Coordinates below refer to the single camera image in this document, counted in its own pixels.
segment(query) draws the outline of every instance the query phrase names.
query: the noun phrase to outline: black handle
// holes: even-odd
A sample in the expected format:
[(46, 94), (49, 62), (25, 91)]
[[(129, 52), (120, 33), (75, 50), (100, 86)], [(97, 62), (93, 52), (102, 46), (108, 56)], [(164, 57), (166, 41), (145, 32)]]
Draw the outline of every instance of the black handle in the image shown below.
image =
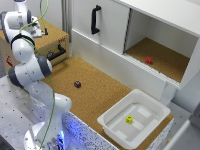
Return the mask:
[(49, 61), (51, 61), (51, 60), (53, 60), (53, 59), (59, 57), (60, 55), (66, 53), (66, 50), (65, 50), (63, 47), (61, 47), (60, 44), (58, 45), (58, 49), (60, 50), (58, 53), (55, 53), (55, 54), (53, 54), (53, 55), (47, 57), (47, 59), (48, 59)]
[(91, 25), (91, 30), (92, 30), (92, 34), (96, 34), (98, 33), (100, 30), (96, 28), (96, 16), (97, 16), (97, 11), (101, 10), (100, 6), (96, 6), (96, 8), (94, 8), (92, 10), (92, 25)]

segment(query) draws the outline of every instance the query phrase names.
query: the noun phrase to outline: cabinet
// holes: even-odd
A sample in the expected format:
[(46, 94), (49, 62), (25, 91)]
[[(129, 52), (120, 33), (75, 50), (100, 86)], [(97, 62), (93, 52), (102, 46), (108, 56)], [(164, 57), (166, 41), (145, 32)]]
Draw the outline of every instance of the cabinet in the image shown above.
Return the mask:
[[(172, 99), (176, 90), (183, 88), (200, 70), (200, 5), (186, 0), (103, 0), (102, 6), (110, 5), (106, 5), (107, 13), (97, 20), (101, 32), (93, 36), (87, 27), (91, 18), (84, 16), (91, 15), (90, 5), (96, 5), (95, 2), (98, 4), (98, 1), (82, 2), (86, 14), (78, 10), (80, 2), (74, 0), (74, 54), (124, 85), (140, 88), (156, 99)], [(115, 9), (119, 12), (118, 19), (109, 15), (115, 14)], [(128, 53), (138, 45), (142, 47), (142, 50), (136, 48), (138, 53), (144, 50), (143, 60)], [(154, 53), (162, 56), (160, 62)], [(161, 70), (145, 64), (148, 55), (153, 56), (154, 65), (161, 63)]]

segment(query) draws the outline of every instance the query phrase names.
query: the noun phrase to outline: cork shelf liner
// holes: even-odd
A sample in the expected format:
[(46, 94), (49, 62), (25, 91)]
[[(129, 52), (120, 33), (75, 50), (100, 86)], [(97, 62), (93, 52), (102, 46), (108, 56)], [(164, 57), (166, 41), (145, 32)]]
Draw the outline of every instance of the cork shelf liner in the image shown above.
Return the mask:
[[(97, 118), (131, 92), (131, 89), (75, 55), (53, 68), (52, 79), (55, 92), (71, 98), (72, 108), (70, 111), (120, 150), (123, 150), (104, 133)], [(43, 81), (50, 85), (49, 78)], [(81, 88), (77, 89), (74, 86), (75, 81), (81, 82)], [(173, 116), (169, 115), (137, 150), (145, 150), (172, 119)]]
[(178, 82), (181, 82), (190, 60), (149, 38), (143, 39), (125, 53), (143, 63), (147, 56), (152, 57), (152, 63), (147, 65)]
[[(44, 32), (44, 25), (42, 23), (42, 20), (39, 21), (40, 26), (42, 31)], [(45, 47), (53, 42), (58, 41), (59, 39), (62, 39), (65, 36), (69, 36), (66, 32), (58, 29), (57, 27), (55, 27), (54, 25), (50, 24), (49, 22), (45, 21), (45, 24), (47, 26), (48, 29), (48, 36), (42, 36), (42, 38), (37, 38), (35, 40), (35, 46), (40, 49), (42, 47)], [(3, 38), (5, 40), (5, 36), (3, 34), (3, 31), (0, 31), (0, 37)]]

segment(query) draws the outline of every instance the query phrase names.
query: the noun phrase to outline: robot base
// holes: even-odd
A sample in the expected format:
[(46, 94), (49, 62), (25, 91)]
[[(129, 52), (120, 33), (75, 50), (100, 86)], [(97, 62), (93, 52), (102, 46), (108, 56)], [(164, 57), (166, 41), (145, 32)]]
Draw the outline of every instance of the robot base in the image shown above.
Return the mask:
[[(36, 135), (40, 131), (40, 129), (42, 128), (43, 125), (44, 125), (44, 122), (40, 122), (40, 123), (34, 125), (32, 127), (32, 129), (30, 129), (26, 132), (25, 137), (24, 137), (24, 149), (25, 150), (57, 150), (57, 148), (55, 148), (55, 147), (49, 148), (47, 145), (43, 146), (40, 149), (41, 143), (37, 140)], [(67, 133), (65, 133), (63, 138), (64, 138), (64, 142), (65, 142), (65, 145), (67, 148), (69, 145), (70, 139), (69, 139), (69, 136), (67, 136), (66, 134)]]

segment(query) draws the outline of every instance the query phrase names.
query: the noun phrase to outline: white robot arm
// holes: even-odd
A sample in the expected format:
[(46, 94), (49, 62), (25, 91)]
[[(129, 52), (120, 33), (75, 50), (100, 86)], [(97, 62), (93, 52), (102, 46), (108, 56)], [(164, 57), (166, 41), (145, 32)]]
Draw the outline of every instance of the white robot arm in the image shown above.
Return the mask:
[[(45, 124), (35, 137), (41, 143), (50, 122), (54, 98), (53, 90), (40, 80), (51, 75), (52, 65), (47, 58), (41, 55), (35, 56), (34, 47), (23, 39), (25, 38), (35, 45), (35, 38), (40, 38), (43, 35), (39, 22), (24, 28), (19, 34), (19, 30), (23, 26), (37, 20), (27, 9), (26, 0), (14, 0), (14, 4), (15, 11), (3, 12), (0, 15), (0, 29), (2, 28), (6, 41), (10, 43), (14, 57), (21, 62), (21, 64), (12, 67), (8, 75), (15, 86), (27, 87), (30, 98), (43, 103), (46, 107)], [(60, 150), (66, 149), (64, 141), (61, 145), (55, 144), (55, 141), (63, 130), (62, 113), (69, 111), (71, 105), (70, 98), (55, 94), (54, 113), (43, 144), (43, 150), (54, 150), (55, 147)]]

